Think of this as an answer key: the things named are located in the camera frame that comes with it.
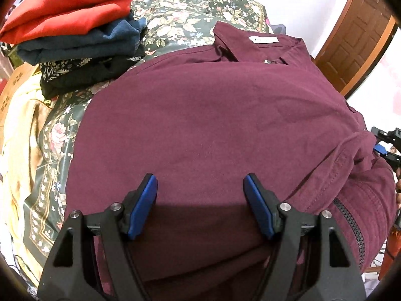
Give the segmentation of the person's right hand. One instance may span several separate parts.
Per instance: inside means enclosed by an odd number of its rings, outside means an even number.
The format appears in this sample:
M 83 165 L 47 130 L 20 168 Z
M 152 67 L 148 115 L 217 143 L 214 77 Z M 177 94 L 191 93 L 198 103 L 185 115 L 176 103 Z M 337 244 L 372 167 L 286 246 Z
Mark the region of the person's right hand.
M 397 209 L 401 208 L 401 168 L 398 168 L 396 171 L 397 183 L 395 184 L 395 200 L 397 204 Z

